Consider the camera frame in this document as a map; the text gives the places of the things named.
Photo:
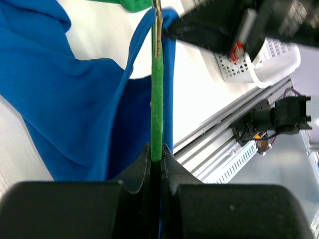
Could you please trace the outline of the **blue tank top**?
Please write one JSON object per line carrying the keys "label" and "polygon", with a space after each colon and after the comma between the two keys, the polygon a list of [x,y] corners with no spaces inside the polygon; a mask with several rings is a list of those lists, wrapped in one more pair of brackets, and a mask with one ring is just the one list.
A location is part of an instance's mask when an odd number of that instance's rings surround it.
{"label": "blue tank top", "polygon": [[[75,58],[69,16],[55,0],[0,3],[0,94],[21,115],[51,182],[22,182],[0,203],[3,239],[114,239],[121,186],[113,179],[150,144],[152,74],[132,79],[155,23],[149,9],[127,64]],[[163,38],[162,146],[172,147],[175,41]],[[160,238],[160,161],[151,160],[151,231]]]}

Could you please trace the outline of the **green hanger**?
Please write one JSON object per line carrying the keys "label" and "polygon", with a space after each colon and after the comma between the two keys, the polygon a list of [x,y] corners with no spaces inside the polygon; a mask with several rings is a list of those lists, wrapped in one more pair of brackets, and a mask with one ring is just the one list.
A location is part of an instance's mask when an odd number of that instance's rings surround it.
{"label": "green hanger", "polygon": [[152,3],[155,23],[152,26],[151,160],[159,162],[163,135],[162,8],[159,0],[154,0]]}

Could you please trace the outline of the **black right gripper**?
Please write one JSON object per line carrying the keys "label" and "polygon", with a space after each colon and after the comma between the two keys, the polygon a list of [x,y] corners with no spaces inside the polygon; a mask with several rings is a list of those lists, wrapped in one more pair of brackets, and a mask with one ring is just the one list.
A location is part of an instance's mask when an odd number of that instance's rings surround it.
{"label": "black right gripper", "polygon": [[254,60],[266,38],[283,43],[319,47],[317,0],[236,0],[236,6],[257,16],[248,32],[245,52]]}

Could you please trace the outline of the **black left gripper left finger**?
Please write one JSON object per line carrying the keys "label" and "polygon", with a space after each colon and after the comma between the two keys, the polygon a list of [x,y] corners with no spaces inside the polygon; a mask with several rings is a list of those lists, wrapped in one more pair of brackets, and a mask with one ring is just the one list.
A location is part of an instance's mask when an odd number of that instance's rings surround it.
{"label": "black left gripper left finger", "polygon": [[121,186],[113,238],[148,239],[151,231],[151,160],[146,143],[137,159],[113,179]]}

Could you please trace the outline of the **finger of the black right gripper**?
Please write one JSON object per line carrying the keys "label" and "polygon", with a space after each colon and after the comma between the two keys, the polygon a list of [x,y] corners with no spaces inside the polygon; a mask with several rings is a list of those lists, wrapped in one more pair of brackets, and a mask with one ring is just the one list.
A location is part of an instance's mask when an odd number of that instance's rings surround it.
{"label": "finger of the black right gripper", "polygon": [[163,36],[211,52],[230,52],[247,8],[245,0],[203,0],[173,20]]}

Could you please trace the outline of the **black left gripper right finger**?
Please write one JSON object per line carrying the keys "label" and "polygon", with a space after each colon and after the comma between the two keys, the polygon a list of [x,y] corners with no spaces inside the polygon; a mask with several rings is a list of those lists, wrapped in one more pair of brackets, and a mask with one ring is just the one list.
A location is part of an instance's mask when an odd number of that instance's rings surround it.
{"label": "black left gripper right finger", "polygon": [[185,169],[169,147],[162,146],[160,237],[171,239],[182,233],[181,205],[178,189],[181,185],[202,185],[199,179]]}

